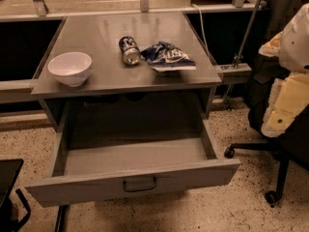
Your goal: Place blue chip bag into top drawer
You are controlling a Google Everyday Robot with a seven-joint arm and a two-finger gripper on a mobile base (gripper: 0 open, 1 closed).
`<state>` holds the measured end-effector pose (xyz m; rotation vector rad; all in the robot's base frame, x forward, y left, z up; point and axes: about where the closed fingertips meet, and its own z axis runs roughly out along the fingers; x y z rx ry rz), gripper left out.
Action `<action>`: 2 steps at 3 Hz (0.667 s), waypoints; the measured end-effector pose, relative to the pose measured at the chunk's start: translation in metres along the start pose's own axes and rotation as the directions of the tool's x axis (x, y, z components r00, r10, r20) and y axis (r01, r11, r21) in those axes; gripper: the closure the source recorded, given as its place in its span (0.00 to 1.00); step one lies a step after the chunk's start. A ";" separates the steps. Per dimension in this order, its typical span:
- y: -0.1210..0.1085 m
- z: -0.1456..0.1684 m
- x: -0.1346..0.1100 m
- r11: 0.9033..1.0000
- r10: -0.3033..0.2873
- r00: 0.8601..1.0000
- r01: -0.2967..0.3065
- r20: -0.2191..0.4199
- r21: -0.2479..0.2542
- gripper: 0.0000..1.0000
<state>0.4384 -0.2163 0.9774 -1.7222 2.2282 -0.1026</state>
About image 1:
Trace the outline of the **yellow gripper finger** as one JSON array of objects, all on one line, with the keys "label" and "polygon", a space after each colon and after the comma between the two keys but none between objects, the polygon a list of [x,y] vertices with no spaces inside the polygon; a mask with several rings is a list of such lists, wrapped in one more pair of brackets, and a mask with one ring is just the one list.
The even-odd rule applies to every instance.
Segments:
[{"label": "yellow gripper finger", "polygon": [[259,48],[259,53],[266,57],[277,57],[283,32],[276,34],[270,41]]},{"label": "yellow gripper finger", "polygon": [[276,78],[271,86],[262,134],[278,137],[286,131],[309,104],[309,75],[292,72],[285,79]]}]

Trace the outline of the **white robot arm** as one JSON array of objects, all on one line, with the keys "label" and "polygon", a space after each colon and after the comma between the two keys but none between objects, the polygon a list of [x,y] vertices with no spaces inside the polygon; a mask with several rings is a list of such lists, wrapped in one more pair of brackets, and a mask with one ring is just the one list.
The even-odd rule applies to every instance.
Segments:
[{"label": "white robot arm", "polygon": [[263,44],[259,53],[277,57],[280,66],[290,71],[283,80],[274,80],[261,128],[263,135],[278,137],[309,104],[309,4],[303,5],[280,33]]}]

